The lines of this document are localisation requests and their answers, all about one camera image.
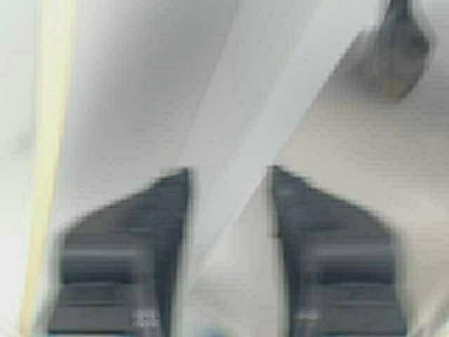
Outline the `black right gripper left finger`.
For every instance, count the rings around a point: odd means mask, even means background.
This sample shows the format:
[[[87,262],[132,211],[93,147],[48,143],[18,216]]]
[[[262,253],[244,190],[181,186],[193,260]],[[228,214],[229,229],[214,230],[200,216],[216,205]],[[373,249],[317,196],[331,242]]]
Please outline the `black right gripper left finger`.
[[[63,237],[49,336],[169,336],[191,173],[96,209]]]

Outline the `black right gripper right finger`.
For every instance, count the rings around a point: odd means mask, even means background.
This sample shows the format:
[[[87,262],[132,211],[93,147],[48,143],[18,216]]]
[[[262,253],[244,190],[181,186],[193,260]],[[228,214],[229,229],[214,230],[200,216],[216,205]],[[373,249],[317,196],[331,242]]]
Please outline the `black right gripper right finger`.
[[[368,210],[270,169],[289,336],[405,336],[395,234]]]

